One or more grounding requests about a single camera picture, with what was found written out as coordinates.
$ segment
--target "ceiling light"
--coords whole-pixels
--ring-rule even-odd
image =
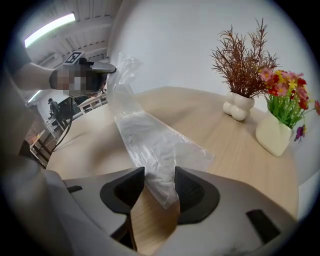
[[[32,35],[30,35],[26,40],[24,40],[25,47],[28,47],[31,45],[34,41],[45,35],[46,33],[64,25],[70,22],[75,21],[75,15],[73,13],[70,13],[66,16],[63,16],[61,18],[58,18],[49,24],[43,26],[42,28],[38,29],[36,32],[34,32]]]
[[[38,93],[40,93],[41,91],[42,91],[42,90],[38,90],[38,91],[32,96],[32,98],[29,99],[28,103],[29,103],[30,101],[32,101],[32,100],[38,95]]]

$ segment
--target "plastic bag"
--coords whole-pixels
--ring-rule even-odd
[[[145,167],[145,184],[166,209],[178,199],[175,167],[205,171],[213,157],[143,110],[129,85],[141,63],[129,56],[119,59],[117,72],[107,79],[109,108],[132,162]]]

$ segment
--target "round table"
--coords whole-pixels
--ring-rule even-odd
[[[214,156],[207,172],[255,187],[296,218],[298,181],[290,149],[275,157],[255,138],[263,112],[253,108],[250,117],[239,122],[223,113],[224,96],[180,87],[161,87],[136,98],[145,111]],[[131,167],[108,104],[74,120],[47,165],[64,180]],[[179,213],[179,202],[165,210],[145,187],[131,211],[138,252],[155,252],[174,231]]]

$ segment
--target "white ceramic vase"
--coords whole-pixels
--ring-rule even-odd
[[[225,100],[223,112],[238,121],[246,119],[250,114],[250,109],[255,105],[255,99],[246,98],[231,91],[226,94]]]
[[[279,157],[289,145],[293,130],[280,122],[270,111],[257,125],[255,136],[257,141],[269,153]]]

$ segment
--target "cable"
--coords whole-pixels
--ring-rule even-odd
[[[64,138],[66,137],[66,135],[68,134],[71,124],[72,124],[72,119],[73,119],[73,111],[72,111],[72,104],[73,104],[73,98],[70,97],[70,113],[71,113],[71,117],[70,117],[70,123],[66,129],[65,134],[63,135],[62,139],[60,139],[60,141],[54,146],[54,148],[52,149],[51,153],[55,151],[56,147],[64,140]]]

